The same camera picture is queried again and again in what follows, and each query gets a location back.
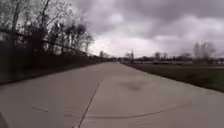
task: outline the metal fence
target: metal fence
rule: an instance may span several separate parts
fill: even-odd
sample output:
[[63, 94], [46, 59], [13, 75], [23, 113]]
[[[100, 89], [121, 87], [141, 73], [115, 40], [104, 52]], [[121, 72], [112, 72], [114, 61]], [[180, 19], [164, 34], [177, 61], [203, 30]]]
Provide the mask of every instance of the metal fence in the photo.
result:
[[104, 59], [71, 46], [0, 29], [0, 82], [27, 74], [102, 61]]

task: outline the tree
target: tree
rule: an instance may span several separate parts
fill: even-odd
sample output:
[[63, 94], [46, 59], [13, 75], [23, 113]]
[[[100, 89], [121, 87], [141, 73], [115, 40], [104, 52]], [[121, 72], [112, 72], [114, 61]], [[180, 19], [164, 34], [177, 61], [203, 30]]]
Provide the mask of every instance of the tree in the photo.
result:
[[160, 58], [161, 58], [161, 53], [160, 52], [156, 52], [154, 55], [155, 55], [156, 60], [160, 60]]
[[196, 59], [202, 59], [204, 61], [208, 61], [209, 59], [211, 59], [214, 52], [215, 52], [215, 47], [210, 42], [195, 44], [194, 53], [195, 53]]

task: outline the grass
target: grass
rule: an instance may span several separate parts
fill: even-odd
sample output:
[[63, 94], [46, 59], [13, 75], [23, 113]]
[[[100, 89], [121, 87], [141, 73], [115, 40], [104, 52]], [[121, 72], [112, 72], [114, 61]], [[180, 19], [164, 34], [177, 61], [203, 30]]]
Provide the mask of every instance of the grass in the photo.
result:
[[224, 68], [150, 64], [129, 66], [151, 74], [224, 92]]

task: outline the green grass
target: green grass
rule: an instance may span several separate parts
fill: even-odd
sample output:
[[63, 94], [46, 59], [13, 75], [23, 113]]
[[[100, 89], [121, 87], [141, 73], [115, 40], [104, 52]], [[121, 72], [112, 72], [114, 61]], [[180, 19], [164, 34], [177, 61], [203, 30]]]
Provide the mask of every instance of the green grass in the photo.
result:
[[224, 68], [149, 64], [129, 66], [151, 74], [224, 92]]

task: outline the gray cloud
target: gray cloud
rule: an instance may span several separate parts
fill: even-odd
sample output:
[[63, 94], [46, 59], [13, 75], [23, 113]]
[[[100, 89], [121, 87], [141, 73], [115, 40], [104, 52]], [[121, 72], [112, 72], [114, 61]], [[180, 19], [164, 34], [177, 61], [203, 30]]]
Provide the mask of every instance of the gray cloud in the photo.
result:
[[88, 14], [95, 36], [92, 51], [122, 56], [153, 52], [191, 52], [197, 41], [212, 41], [221, 51], [224, 41], [223, 0], [75, 0]]

